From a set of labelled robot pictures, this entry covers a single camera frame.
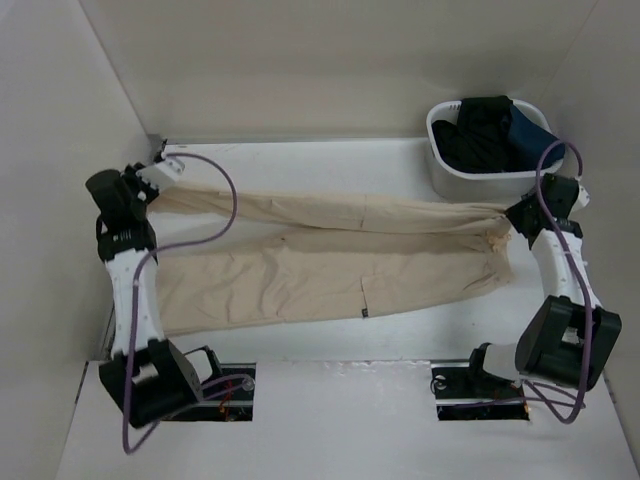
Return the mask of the beige trousers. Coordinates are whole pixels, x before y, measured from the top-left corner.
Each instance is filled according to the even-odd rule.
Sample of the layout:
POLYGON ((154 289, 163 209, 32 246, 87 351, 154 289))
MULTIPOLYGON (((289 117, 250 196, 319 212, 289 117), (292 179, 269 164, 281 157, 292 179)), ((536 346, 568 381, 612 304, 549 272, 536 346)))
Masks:
POLYGON ((237 214, 206 248, 161 259, 172 335, 380 317, 482 296, 512 277, 499 205, 371 194, 175 187, 156 214, 237 214))

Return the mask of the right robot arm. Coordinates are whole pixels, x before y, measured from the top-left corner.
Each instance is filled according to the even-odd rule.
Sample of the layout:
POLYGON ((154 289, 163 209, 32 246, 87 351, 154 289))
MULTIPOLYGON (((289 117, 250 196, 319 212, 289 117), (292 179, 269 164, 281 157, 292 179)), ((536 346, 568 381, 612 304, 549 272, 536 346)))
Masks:
POLYGON ((487 395, 500 381, 525 377, 587 391, 599 380, 622 322, 593 292, 582 259, 583 232, 569 218, 586 203, 578 180, 545 174, 507 209, 538 264, 545 299, 517 343, 484 343, 473 350, 463 373, 471 393, 487 395))

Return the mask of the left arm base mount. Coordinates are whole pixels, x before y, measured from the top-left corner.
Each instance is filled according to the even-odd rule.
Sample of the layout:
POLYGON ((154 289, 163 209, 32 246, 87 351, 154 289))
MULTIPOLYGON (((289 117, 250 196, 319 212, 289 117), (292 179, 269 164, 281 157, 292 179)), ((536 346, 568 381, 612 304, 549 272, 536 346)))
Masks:
POLYGON ((240 379, 204 389, 205 401, 167 419, 167 422, 250 422, 253 419, 255 386, 240 387, 240 379))

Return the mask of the navy blue garment in basket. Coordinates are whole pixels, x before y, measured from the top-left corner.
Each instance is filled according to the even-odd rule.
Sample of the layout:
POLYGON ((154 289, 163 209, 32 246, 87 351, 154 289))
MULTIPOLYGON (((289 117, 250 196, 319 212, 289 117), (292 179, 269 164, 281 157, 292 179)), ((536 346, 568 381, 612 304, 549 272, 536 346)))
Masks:
POLYGON ((509 172, 535 171, 543 153, 558 138, 530 121, 515 105, 501 121, 509 153, 509 172))

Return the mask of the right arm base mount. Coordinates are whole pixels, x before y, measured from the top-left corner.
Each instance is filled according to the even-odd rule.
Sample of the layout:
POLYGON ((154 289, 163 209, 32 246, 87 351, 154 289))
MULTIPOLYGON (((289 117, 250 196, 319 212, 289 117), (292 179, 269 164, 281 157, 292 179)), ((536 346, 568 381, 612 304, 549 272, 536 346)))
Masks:
POLYGON ((440 421, 528 421, 522 387, 471 372, 466 361, 431 364, 430 389, 440 421))

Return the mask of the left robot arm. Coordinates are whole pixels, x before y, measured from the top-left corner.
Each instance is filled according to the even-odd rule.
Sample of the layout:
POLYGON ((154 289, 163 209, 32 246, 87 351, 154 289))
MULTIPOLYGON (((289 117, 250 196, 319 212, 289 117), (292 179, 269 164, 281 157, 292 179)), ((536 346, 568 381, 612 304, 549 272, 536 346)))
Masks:
POLYGON ((176 158, 108 169, 85 183, 99 209, 97 250, 109 274, 115 313, 110 359, 99 378, 127 425, 139 429, 214 398, 224 373, 211 364, 194 368, 163 331, 156 295, 158 245, 148 206, 181 177, 176 158))

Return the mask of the black garment in basket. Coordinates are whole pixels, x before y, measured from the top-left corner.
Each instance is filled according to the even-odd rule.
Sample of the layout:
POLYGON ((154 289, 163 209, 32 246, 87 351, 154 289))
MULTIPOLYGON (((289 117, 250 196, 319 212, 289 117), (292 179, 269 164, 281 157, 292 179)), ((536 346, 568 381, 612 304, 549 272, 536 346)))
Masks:
POLYGON ((512 106, 504 95, 465 98, 455 123, 433 122, 433 138, 445 163, 463 173, 506 173, 514 156, 507 140, 512 106))

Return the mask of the white laundry basket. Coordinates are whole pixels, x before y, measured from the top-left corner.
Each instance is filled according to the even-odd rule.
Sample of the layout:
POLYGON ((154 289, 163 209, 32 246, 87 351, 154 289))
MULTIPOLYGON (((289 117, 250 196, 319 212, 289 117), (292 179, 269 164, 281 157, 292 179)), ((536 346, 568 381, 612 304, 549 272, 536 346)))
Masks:
MULTIPOLYGON (((546 117, 536 106, 522 100, 511 100, 530 121, 554 135, 546 117)), ((427 167, 434 190, 448 200, 462 202, 511 198, 526 193, 533 187, 535 171, 470 174, 451 168, 442 159, 433 138, 432 123, 436 120, 455 123, 461 101, 440 103, 427 114, 427 167)))

